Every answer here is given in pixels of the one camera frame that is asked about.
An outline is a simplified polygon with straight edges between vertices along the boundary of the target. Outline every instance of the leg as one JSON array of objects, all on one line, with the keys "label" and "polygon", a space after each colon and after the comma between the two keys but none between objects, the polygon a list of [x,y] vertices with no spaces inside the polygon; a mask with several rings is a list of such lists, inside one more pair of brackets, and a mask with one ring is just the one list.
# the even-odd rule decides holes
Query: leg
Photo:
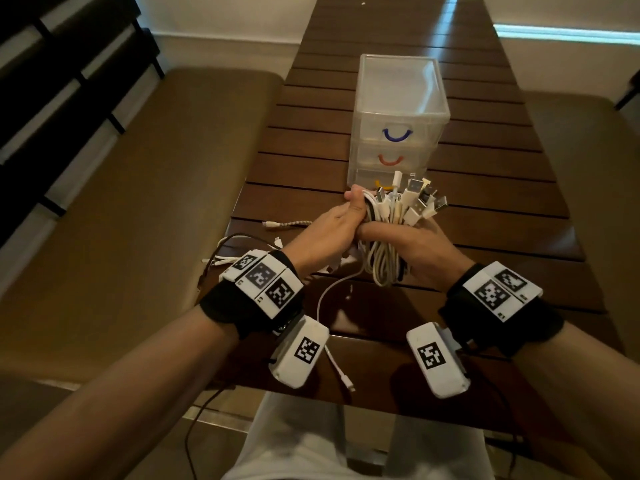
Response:
[{"label": "leg", "polygon": [[224,479],[357,477],[346,466],[345,443],[341,406],[268,392]]},{"label": "leg", "polygon": [[425,480],[493,480],[482,430],[396,417],[385,476]]}]

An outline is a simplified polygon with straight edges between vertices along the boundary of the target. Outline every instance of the drawer handle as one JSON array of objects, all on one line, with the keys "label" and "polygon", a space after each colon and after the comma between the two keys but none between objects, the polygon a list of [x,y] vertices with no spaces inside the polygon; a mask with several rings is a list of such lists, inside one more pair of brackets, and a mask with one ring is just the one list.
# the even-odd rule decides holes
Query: drawer handle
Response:
[{"label": "drawer handle", "polygon": [[394,161],[394,162],[388,162],[385,160],[384,156],[382,156],[382,153],[380,153],[378,155],[378,160],[380,160],[380,163],[382,163],[382,165],[384,166],[393,166],[393,165],[397,165],[398,163],[400,163],[402,160],[404,160],[404,156],[400,155],[398,157],[398,160]]},{"label": "drawer handle", "polygon": [[404,141],[405,139],[409,138],[409,135],[411,135],[411,133],[413,133],[413,131],[407,130],[406,133],[404,135],[402,135],[400,138],[394,138],[393,136],[389,136],[388,128],[383,129],[382,133],[385,134],[385,137],[389,141],[393,141],[394,143],[398,143],[399,141]]}]

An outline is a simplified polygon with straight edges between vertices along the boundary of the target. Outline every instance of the bench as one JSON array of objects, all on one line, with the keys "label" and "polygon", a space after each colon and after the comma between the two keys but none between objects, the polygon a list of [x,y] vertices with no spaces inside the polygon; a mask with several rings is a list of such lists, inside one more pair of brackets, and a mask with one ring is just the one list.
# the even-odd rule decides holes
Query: bench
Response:
[{"label": "bench", "polygon": [[[15,9],[39,9],[32,1]],[[112,8],[111,23],[96,29],[88,22],[104,19],[105,6]],[[0,72],[0,93],[16,94],[16,106],[2,108],[5,116],[18,111],[28,89],[12,78],[13,71],[28,73],[30,84],[60,90],[77,76],[78,65],[91,60],[81,47],[87,40],[99,39],[89,51],[96,55],[123,26],[135,28],[0,168],[0,193],[14,192],[2,201],[4,240],[11,234],[7,226],[18,227],[35,205],[63,215],[0,300],[0,372],[85,382],[193,306],[201,259],[224,235],[257,153],[281,78],[248,70],[178,68],[158,83],[66,212],[47,201],[44,194],[77,150],[113,118],[113,108],[140,74],[157,65],[155,42],[135,22],[139,14],[133,0],[94,0],[66,27],[43,37],[42,46],[23,61]],[[33,17],[43,13],[31,15],[22,18],[34,23]],[[109,36],[94,33],[107,29]],[[74,66],[54,74],[55,84],[49,80],[55,69],[29,72],[51,60],[50,50],[64,52],[65,63]],[[56,92],[41,95],[31,113]]]}]

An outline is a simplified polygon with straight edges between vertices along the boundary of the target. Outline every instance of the wooden table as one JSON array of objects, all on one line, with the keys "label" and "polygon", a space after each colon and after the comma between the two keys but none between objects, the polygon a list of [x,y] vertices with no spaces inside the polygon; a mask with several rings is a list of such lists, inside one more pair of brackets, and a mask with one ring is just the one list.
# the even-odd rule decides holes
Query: wooden table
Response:
[{"label": "wooden table", "polygon": [[[286,243],[301,230],[274,233],[260,222],[314,219],[343,202],[362,53],[428,55],[440,62],[451,122],[429,161],[428,177],[451,203],[437,220],[453,243],[476,261],[499,260],[530,278],[567,320],[620,349],[483,0],[318,0],[228,232],[269,239],[279,235]],[[231,251],[237,255],[242,249]],[[309,284],[309,315],[315,316],[320,293],[334,279],[316,276]],[[205,290],[216,281],[212,275]],[[498,353],[463,356],[472,376],[468,392],[446,400],[430,393],[404,337],[425,321],[440,321],[436,311],[444,298],[411,277],[380,289],[364,275],[327,295],[321,321],[332,331],[329,344],[356,386],[353,394],[341,386],[325,355],[299,390],[279,384],[258,364],[237,382],[570,440],[537,393]],[[233,377],[242,364],[255,362],[271,347],[264,337],[250,337],[219,378]],[[484,378],[507,397],[513,416]]]}]

